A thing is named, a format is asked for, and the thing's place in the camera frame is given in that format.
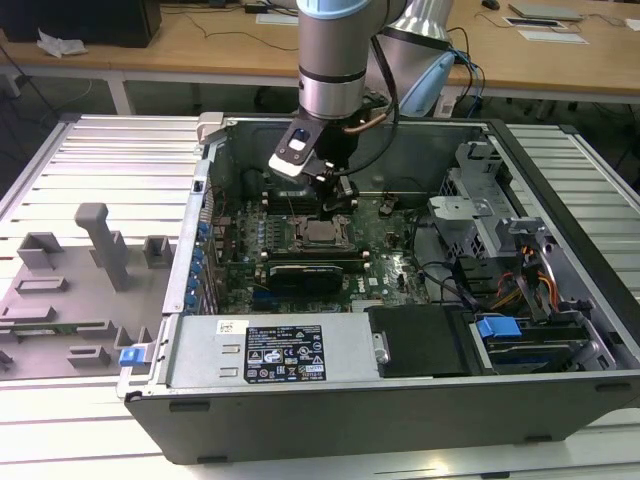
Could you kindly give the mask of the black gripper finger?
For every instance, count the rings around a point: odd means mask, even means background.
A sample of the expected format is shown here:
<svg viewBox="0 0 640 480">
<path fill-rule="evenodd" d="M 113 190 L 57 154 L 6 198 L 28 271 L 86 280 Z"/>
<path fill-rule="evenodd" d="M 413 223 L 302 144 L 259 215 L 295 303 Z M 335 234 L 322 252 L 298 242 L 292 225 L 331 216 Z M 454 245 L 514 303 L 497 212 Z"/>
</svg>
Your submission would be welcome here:
<svg viewBox="0 0 640 480">
<path fill-rule="evenodd" d="M 333 170 L 312 179 L 312 187 L 319 202 L 317 216 L 320 220 L 331 220 L 334 212 L 341 207 L 345 198 L 342 180 Z"/>
<path fill-rule="evenodd" d="M 344 209 L 354 210 L 358 207 L 358 188 L 348 176 L 339 177 L 339 200 Z"/>
</svg>

